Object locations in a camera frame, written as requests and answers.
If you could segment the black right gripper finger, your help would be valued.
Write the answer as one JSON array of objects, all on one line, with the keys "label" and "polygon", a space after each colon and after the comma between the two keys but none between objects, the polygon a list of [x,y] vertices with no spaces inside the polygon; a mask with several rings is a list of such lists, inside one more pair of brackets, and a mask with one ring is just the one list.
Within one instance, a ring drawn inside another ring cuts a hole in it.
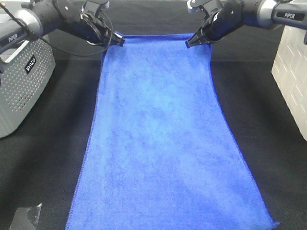
[{"label": "black right gripper finger", "polygon": [[207,38],[207,36],[202,30],[198,30],[192,37],[185,41],[185,45],[187,48],[199,45],[207,45],[210,43],[211,41]]}]

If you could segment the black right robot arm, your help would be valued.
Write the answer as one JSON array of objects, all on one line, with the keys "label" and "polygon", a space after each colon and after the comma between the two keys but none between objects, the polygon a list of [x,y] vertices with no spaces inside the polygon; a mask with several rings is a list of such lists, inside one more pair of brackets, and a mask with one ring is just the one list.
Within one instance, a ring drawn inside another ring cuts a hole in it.
[{"label": "black right robot arm", "polygon": [[189,13],[204,13],[202,26],[185,42],[188,48],[219,42],[244,25],[307,29],[305,0],[189,0],[187,8]]}]

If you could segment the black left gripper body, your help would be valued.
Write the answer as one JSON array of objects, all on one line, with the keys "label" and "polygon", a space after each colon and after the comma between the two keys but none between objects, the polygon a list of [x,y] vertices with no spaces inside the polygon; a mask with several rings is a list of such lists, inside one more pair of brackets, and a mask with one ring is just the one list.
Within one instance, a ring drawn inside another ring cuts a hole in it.
[{"label": "black left gripper body", "polygon": [[111,43],[112,29],[106,25],[103,16],[99,15],[101,11],[96,15],[86,14],[83,12],[83,5],[78,8],[71,0],[55,0],[54,6],[61,19],[59,30],[92,45]]}]

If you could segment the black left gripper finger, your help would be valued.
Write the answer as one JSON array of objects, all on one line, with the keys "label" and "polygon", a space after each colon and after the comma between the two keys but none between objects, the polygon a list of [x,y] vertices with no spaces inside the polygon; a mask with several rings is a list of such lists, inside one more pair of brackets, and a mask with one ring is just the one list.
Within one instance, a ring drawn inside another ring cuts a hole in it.
[{"label": "black left gripper finger", "polygon": [[124,42],[125,42],[125,40],[124,40],[122,35],[120,35],[120,34],[118,34],[116,32],[112,33],[111,43],[110,43],[111,46],[123,47]]}]

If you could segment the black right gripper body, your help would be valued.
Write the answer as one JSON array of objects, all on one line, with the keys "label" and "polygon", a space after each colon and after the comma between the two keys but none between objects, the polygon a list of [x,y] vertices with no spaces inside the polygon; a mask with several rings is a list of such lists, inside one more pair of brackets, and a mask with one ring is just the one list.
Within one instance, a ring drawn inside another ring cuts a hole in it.
[{"label": "black right gripper body", "polygon": [[211,43],[221,40],[243,25],[243,1],[211,0],[200,10],[205,13],[202,30]]}]

